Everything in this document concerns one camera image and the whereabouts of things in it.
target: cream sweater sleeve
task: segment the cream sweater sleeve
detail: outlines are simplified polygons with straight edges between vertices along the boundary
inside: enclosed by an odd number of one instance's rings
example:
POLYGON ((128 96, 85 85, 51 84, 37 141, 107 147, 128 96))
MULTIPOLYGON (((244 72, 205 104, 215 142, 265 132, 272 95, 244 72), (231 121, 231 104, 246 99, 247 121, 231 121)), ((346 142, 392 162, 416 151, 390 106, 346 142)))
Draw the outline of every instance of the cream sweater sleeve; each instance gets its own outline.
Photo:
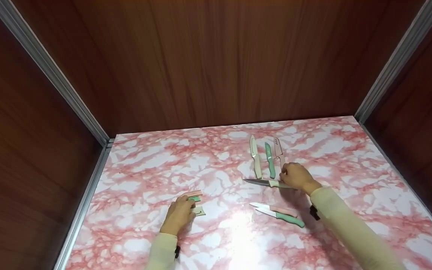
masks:
POLYGON ((149 261, 145 270, 173 270, 174 251, 178 238, 172 234, 160 233, 156 236, 149 251, 149 261))
POLYGON ((405 269, 389 245, 357 217, 334 190, 318 188, 310 199, 324 225, 340 239, 363 269, 405 269))

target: wrist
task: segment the wrist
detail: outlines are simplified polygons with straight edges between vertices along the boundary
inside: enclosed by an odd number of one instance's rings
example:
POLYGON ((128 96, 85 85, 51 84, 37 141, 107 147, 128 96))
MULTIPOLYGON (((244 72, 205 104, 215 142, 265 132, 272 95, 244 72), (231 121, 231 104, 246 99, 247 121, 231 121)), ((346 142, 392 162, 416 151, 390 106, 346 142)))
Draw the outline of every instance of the wrist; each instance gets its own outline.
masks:
POLYGON ((161 226, 161 229, 159 230, 159 232, 163 233, 163 234, 172 234, 174 236, 178 236, 178 233, 180 232, 180 230, 178 228, 176 228, 175 226, 163 224, 163 226, 161 226))
POLYGON ((302 191, 304 191, 308 196, 311 196, 311 194, 318 188, 322 188, 322 185, 313 179, 303 185, 302 191))

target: hand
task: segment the hand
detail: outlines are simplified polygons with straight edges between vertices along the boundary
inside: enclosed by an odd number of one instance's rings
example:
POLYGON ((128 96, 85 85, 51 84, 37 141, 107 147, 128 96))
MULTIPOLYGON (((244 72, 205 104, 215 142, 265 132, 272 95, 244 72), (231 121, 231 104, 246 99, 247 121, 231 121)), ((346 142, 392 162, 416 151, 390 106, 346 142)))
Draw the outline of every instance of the hand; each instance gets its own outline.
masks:
POLYGON ((318 188, 321 188, 321 184, 318 183, 299 163, 285 163, 279 174, 281 180, 289 186, 300 189, 306 194, 311 195, 311 193, 318 188))
POLYGON ((191 212, 194 206, 195 202, 188 200, 186 195, 178 197, 175 202, 171 203, 159 232, 177 236, 180 230, 196 217, 196 214, 191 212))

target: wooden wall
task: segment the wooden wall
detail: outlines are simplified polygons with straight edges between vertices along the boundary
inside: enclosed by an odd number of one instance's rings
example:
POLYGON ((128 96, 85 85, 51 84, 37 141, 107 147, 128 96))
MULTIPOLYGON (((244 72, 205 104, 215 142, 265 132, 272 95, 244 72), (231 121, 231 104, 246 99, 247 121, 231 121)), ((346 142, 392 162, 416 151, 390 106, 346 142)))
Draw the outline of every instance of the wooden wall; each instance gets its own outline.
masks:
POLYGON ((0 21, 0 269, 50 269, 101 147, 0 21))
POLYGON ((366 126, 432 212, 432 29, 366 126))
POLYGON ((423 0, 13 0, 110 136, 348 115, 423 0))

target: ceramic knife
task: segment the ceramic knife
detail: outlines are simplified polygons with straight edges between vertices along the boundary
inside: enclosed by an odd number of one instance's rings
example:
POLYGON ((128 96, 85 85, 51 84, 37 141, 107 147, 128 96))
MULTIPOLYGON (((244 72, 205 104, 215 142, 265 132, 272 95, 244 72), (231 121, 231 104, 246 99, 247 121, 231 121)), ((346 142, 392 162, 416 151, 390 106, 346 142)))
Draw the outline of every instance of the ceramic knife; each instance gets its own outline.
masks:
POLYGON ((256 173, 257 179, 261 179, 263 177, 263 173, 261 172, 261 164, 259 163, 259 155, 258 155, 258 146, 256 144, 256 139, 254 138, 254 135, 251 135, 250 150, 251 150, 251 156, 254 159, 254 173, 256 173))
POLYGON ((291 224, 296 224, 296 225, 300 226, 301 228, 303 228, 305 226, 305 223, 302 220, 297 219, 295 217, 291 217, 289 215, 281 214, 279 212, 274 212, 274 211, 271 211, 271 210, 266 209, 266 208, 256 208, 256 210, 263 213, 263 214, 269 215, 271 217, 274 217, 277 219, 282 219, 285 222, 289 222, 291 224))
POLYGON ((264 143, 264 148, 266 148, 266 159, 269 163, 269 177, 271 179, 276 178, 276 171, 275 171, 275 164, 273 162, 273 155, 271 154, 271 146, 269 146, 269 143, 264 143))
POLYGON ((252 202, 249 203, 250 205, 257 207, 257 208, 264 208, 264 209, 268 209, 274 212, 279 212, 281 214, 285 214, 285 215, 290 215, 291 217, 298 217, 298 214, 291 209, 287 209, 287 208, 282 208, 282 207, 276 207, 273 205, 267 205, 267 204, 262 204, 262 203, 257 203, 257 202, 252 202))
POLYGON ((286 163, 286 160, 284 158, 283 148, 281 147, 281 143, 279 142, 278 138, 274 138, 274 152, 276 153, 276 156, 279 158, 279 162, 281 163, 281 168, 283 168, 283 165, 286 163))
POLYGON ((251 179, 251 178, 246 178, 243 179, 248 183, 253 183, 255 185, 259 185, 259 186, 270 186, 270 187, 277 187, 277 188, 292 188, 291 186, 288 186, 287 184, 281 182, 281 181, 276 181, 276 180, 263 180, 263 179, 251 179))

